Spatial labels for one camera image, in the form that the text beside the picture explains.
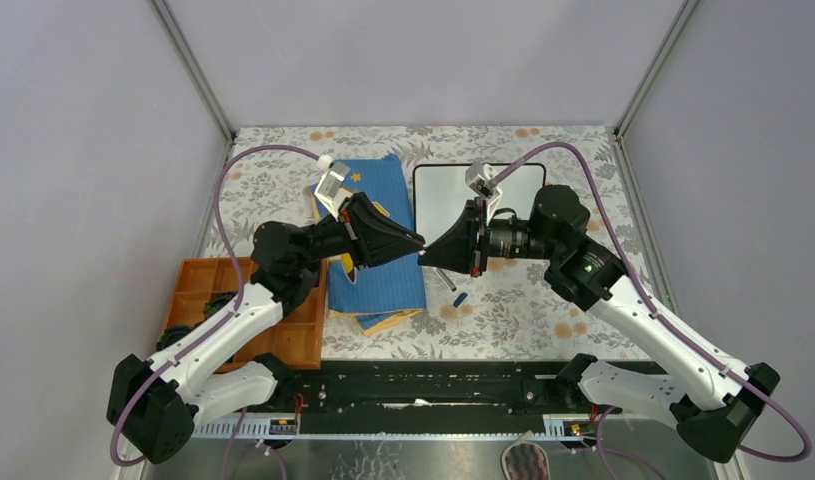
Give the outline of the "white whiteboard marker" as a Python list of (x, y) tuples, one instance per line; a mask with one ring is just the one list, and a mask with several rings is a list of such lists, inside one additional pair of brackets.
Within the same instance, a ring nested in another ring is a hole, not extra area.
[(456, 292), (458, 290), (453, 280), (442, 269), (435, 268), (434, 272), (450, 291)]

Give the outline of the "blue marker cap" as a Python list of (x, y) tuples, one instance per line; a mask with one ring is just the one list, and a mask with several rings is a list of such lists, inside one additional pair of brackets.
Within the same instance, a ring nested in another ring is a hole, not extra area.
[(462, 292), (462, 293), (460, 293), (460, 294), (459, 294), (459, 295), (456, 297), (456, 299), (455, 299), (455, 300), (452, 302), (452, 305), (453, 305), (455, 308), (458, 308), (458, 307), (459, 307), (459, 306), (460, 306), (460, 305), (461, 305), (461, 304), (462, 304), (462, 303), (463, 303), (463, 302), (466, 300), (466, 298), (467, 298), (467, 297), (468, 297), (468, 294), (467, 294), (466, 292)]

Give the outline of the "black framed whiteboard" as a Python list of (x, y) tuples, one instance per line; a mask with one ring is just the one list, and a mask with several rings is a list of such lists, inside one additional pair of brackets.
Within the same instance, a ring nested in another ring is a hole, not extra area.
[[(413, 170), (414, 230), (430, 246), (457, 221), (468, 200), (477, 196), (467, 184), (475, 172), (471, 164), (423, 164)], [(547, 180), (542, 164), (526, 164), (503, 180), (501, 197), (490, 211), (501, 215), (508, 210), (526, 219), (537, 191)]]

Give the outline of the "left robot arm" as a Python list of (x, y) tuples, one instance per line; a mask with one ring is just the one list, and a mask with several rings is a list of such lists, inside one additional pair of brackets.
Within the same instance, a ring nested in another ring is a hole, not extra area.
[(115, 367), (106, 418), (110, 457), (121, 467), (160, 464), (205, 423), (248, 406), (279, 411), (292, 401), (288, 368), (272, 354), (220, 374), (218, 368), (301, 306), (318, 282), (311, 266), (348, 255), (377, 267), (423, 249), (418, 233), (382, 214), (364, 193), (335, 215), (297, 226), (269, 221), (254, 234), (256, 270), (218, 312), (147, 359), (130, 354)]

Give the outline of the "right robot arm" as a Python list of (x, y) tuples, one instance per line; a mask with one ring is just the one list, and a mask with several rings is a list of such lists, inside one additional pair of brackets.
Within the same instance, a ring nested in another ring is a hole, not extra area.
[(703, 457), (728, 462), (764, 410), (760, 396), (777, 387), (778, 372), (727, 354), (637, 289), (622, 260), (587, 235), (589, 219), (565, 185), (540, 188), (526, 220), (490, 219), (484, 200), (474, 198), (419, 263), (478, 277), (491, 258), (548, 261), (544, 279), (552, 291), (622, 332), (668, 375), (656, 379), (578, 354), (560, 373), (560, 405), (580, 412), (595, 403), (644, 415), (674, 428)]

